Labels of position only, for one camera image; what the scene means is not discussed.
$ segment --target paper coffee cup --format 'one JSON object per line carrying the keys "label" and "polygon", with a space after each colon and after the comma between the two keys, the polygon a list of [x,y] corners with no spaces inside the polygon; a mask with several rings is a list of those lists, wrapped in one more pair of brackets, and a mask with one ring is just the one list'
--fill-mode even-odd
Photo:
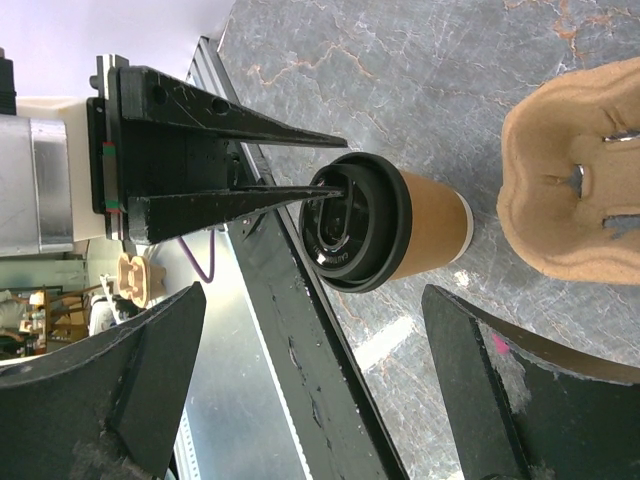
{"label": "paper coffee cup", "polygon": [[336,290],[369,292],[442,267],[471,242],[473,217],[464,198],[380,156],[347,154],[311,183],[345,189],[344,197],[304,202],[300,210],[305,252]]}

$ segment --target white wall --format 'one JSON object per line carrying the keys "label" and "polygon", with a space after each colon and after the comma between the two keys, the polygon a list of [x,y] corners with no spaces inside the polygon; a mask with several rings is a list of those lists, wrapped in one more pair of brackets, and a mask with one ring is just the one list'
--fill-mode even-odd
{"label": "white wall", "polygon": [[96,55],[185,78],[201,36],[219,38],[233,0],[2,0],[0,47],[20,96],[92,96]]}
{"label": "white wall", "polygon": [[0,288],[62,285],[65,291],[85,286],[82,260],[1,260]]}

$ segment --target metal frame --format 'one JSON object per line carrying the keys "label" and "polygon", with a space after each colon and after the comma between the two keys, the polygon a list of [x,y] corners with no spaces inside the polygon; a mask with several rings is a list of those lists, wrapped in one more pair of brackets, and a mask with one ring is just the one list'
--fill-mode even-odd
{"label": "metal frame", "polygon": [[[196,85],[237,102],[216,53],[202,39]],[[240,145],[248,174],[273,178],[259,148]],[[314,478],[408,478],[286,209],[228,225],[257,321]]]}

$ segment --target gray marble countertop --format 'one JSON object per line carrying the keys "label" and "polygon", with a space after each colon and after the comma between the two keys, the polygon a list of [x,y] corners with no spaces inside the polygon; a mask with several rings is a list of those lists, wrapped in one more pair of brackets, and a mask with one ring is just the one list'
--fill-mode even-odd
{"label": "gray marble countertop", "polygon": [[[244,105],[448,183],[474,211],[455,264],[365,295],[327,292],[412,478],[462,479],[420,308],[427,283],[640,366],[640,289],[544,277],[509,247],[495,207],[506,113],[556,75],[640,55],[635,0],[237,0],[220,55]],[[285,185],[343,153],[263,151]]]}

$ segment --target black plastic lid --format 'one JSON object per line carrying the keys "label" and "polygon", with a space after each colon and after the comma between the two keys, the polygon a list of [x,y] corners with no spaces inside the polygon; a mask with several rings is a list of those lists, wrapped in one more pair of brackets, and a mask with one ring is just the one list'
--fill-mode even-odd
{"label": "black plastic lid", "polygon": [[411,237],[402,176],[382,157],[352,153],[321,169],[311,183],[347,192],[302,205],[300,233],[314,270],[337,290],[379,287],[398,268]]}

